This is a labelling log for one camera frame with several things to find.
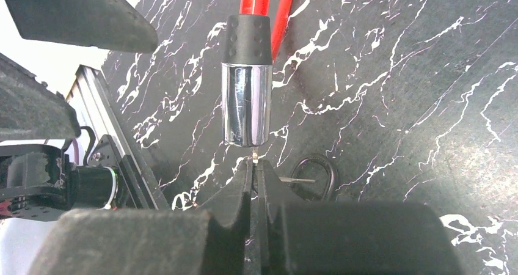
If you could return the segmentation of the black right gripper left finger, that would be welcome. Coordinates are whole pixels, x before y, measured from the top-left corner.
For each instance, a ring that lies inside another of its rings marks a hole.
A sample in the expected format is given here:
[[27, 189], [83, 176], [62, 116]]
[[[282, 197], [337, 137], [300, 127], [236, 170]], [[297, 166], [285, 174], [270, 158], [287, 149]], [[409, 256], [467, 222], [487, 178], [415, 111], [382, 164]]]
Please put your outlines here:
[[253, 165], [194, 210], [72, 210], [30, 274], [242, 274]]

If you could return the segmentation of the red cable lock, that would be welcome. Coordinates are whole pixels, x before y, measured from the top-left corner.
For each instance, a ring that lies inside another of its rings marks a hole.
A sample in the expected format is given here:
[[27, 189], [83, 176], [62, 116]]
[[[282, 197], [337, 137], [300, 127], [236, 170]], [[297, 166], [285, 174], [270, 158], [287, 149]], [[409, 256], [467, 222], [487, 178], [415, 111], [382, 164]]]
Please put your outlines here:
[[241, 0], [227, 19], [222, 58], [224, 142], [259, 147], [268, 141], [272, 68], [288, 24], [293, 0], [279, 0], [274, 20], [270, 0]]

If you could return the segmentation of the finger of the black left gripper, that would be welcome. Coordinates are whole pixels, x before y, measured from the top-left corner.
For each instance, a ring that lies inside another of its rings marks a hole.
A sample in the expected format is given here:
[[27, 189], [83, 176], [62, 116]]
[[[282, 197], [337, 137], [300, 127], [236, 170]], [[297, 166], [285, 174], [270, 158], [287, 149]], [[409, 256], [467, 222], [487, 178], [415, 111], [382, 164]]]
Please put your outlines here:
[[127, 0], [5, 0], [26, 40], [151, 53], [155, 28]]

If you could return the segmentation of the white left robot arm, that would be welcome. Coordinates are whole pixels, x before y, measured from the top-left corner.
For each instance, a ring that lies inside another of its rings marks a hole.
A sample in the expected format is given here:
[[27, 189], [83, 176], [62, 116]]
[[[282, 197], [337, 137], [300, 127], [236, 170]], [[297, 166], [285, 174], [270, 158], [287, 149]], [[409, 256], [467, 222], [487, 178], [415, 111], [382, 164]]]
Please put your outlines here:
[[[24, 39], [149, 53], [154, 27], [126, 0], [5, 0]], [[167, 201], [132, 141], [104, 76], [82, 66], [80, 125], [58, 92], [1, 56], [1, 218], [53, 221], [74, 206], [164, 210]]]

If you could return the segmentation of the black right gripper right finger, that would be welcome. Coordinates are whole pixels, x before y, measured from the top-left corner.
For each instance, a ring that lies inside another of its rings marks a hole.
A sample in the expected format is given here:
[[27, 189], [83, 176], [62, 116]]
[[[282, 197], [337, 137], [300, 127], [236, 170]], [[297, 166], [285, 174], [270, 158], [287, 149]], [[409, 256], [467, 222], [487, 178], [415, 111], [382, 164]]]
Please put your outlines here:
[[462, 274], [438, 216], [404, 202], [306, 202], [257, 163], [263, 274]]

